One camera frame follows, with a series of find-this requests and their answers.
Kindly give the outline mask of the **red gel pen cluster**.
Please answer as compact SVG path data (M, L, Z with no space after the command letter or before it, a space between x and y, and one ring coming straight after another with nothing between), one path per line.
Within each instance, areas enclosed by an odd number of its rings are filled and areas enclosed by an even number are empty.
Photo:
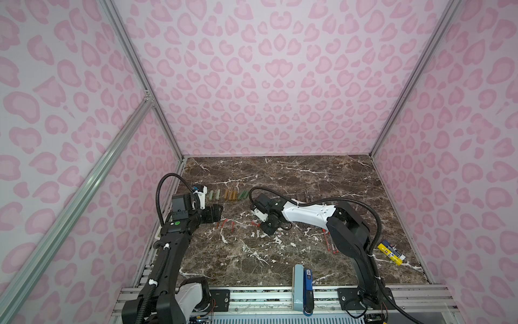
M328 237L328 241L329 241L329 245L327 245L327 246L326 246L326 247L327 247L327 251L332 252L332 250L331 250L331 246L330 246L330 236L329 236L329 233L328 233L328 232L327 232L327 237Z

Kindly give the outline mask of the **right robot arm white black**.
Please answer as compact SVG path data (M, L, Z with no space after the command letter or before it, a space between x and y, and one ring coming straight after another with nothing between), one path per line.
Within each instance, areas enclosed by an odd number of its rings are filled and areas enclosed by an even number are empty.
M298 223L329 233L337 250L352 260L357 276L356 295L341 301L347 314L351 305L362 310L358 315L350 315L355 319L367 315L369 309L383 307L384 286L373 257L382 223L371 206L341 197L305 203L261 186L250 189L248 199L252 213L260 220L261 230L269 236L280 228L290 230Z

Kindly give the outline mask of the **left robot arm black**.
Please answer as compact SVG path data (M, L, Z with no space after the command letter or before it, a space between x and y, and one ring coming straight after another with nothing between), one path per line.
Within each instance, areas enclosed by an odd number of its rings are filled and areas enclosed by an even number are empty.
M223 206L206 205L206 186L187 186L186 194L171 198L171 210L167 217L160 209L160 194L165 181L185 179L175 173L165 174L158 183L155 205L161 228L159 240L153 248L158 252L156 264L137 298L124 304L121 312L123 323L193 323L195 312L203 316L214 308L209 284L205 277L187 279L177 287L183 258L192 241L194 232L202 224L221 221Z

